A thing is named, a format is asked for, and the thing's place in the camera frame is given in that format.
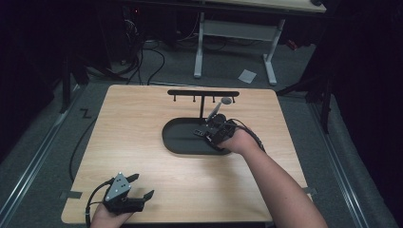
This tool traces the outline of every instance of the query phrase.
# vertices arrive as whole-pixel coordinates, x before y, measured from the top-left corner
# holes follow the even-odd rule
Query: wooden tabletop
[[[300,185],[306,187],[295,148],[276,93],[270,89],[113,85],[109,88],[86,153],[62,214],[65,223],[85,223],[92,191],[119,172],[138,173],[130,198],[155,190],[153,198],[129,223],[271,221],[244,159],[225,156],[178,155],[164,147],[162,130],[178,117],[199,117],[201,99],[173,96],[168,89],[238,91],[235,103],[220,113],[242,121],[259,136],[267,153]],[[216,106],[205,99],[204,117]],[[102,200],[106,187],[93,201]]]
[[[251,7],[273,8],[280,10],[297,10],[306,12],[325,12],[323,4],[319,7],[311,3],[310,0],[206,0],[223,4],[236,4]]]

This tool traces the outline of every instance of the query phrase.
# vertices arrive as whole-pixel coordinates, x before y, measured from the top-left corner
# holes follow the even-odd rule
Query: hand
[[[119,228],[134,213],[124,213],[119,216],[107,211],[106,207],[100,203],[95,211],[91,222],[91,228]]]
[[[226,148],[234,153],[241,154],[242,156],[247,151],[252,151],[255,149],[260,150],[256,141],[250,136],[246,131],[237,128],[234,135],[218,144],[219,148]]]

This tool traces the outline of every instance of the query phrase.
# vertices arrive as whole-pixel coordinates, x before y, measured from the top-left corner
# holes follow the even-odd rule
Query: gray carpet
[[[147,45],[149,48],[155,46],[153,43]],[[264,45],[257,44],[254,46],[254,50],[261,52],[261,46]],[[217,47],[219,45],[211,45],[208,47],[211,49],[205,51],[203,75],[201,79],[194,79],[194,47],[157,46],[155,50],[163,54],[165,63],[152,79],[152,84],[170,83],[279,90],[298,81],[315,49],[315,47],[303,47],[292,51],[288,47],[279,46],[273,59],[278,85],[272,87],[268,85],[259,53],[242,52],[237,45],[214,50]],[[162,62],[163,57],[159,53],[145,50],[141,69],[142,79],[139,80],[136,75],[131,84],[137,85],[140,81],[146,83],[148,76],[156,71]],[[257,77],[251,84],[238,79],[244,69],[257,73]],[[117,84],[117,82],[91,77],[89,85],[82,87],[80,90],[82,94],[69,110],[60,131],[53,140],[48,156],[13,214],[8,227],[85,227],[85,225],[67,225],[60,219],[66,203],[63,193],[71,187],[68,174],[69,161],[78,145],[72,163],[72,173],[75,175],[86,149],[91,127],[86,134],[84,133],[99,113],[106,90],[112,84]],[[55,100],[32,122],[20,142],[0,166],[0,181],[2,182],[0,204],[2,205],[7,201],[20,177],[23,176],[47,132],[60,116],[59,110],[62,106],[60,86],[55,90],[55,95]],[[306,104],[300,93],[279,97],[279,101],[305,178],[308,185],[317,190],[317,193],[313,195],[314,203],[327,220],[329,227],[355,227],[355,222],[330,163],[328,147],[323,140],[320,128],[317,127],[312,104]],[[365,166],[356,154],[348,131],[338,113],[335,100],[332,100],[329,130],[329,137],[357,194],[368,221],[368,227],[397,227]]]

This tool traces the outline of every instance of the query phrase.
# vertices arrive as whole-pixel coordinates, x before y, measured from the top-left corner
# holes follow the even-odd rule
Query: human arm
[[[91,228],[119,228],[132,215],[133,213],[124,213],[117,216],[107,211],[106,207],[100,203],[92,218]]]
[[[297,182],[244,130],[237,130],[219,147],[243,156],[277,227],[327,227],[323,216]]]

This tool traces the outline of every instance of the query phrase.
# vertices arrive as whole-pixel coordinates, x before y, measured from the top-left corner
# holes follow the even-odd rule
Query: person's left hand
[[[119,216],[107,211],[106,207],[100,203],[95,211],[91,222],[91,228],[119,228],[134,213],[124,213]]]

